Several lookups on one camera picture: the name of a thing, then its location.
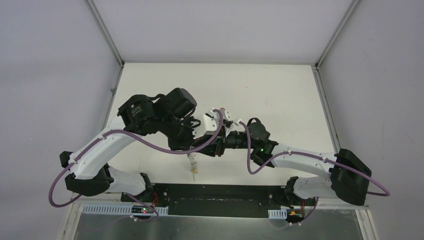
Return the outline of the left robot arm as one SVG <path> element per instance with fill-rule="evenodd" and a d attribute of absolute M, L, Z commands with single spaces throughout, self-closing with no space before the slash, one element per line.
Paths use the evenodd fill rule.
<path fill-rule="evenodd" d="M 118 108 L 109 124 L 76 152 L 64 151 L 60 161 L 67 168 L 67 190 L 86 197 L 104 192 L 131 194 L 140 202 L 152 198 L 153 189 L 145 173 L 127 173 L 109 165 L 120 151 L 143 136 L 161 133 L 186 144 L 194 139 L 192 114 L 197 102 L 184 88 L 150 97 L 131 96 Z"/>

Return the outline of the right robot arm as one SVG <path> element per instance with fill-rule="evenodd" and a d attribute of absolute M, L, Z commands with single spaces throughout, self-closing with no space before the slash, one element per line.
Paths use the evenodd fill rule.
<path fill-rule="evenodd" d="M 261 121 L 254 117 L 245 131 L 230 131 L 236 125 L 225 121 L 217 138 L 201 152 L 218 156 L 225 149 L 250 148 L 249 160 L 258 169 L 248 169 L 257 174 L 264 167 L 289 168 L 312 174 L 312 177 L 290 177 L 284 188 L 284 200 L 296 205 L 303 199 L 338 197 L 355 206 L 363 206 L 368 194 L 372 171 L 349 149 L 337 153 L 322 153 L 293 148 L 270 139 L 271 134 Z"/>

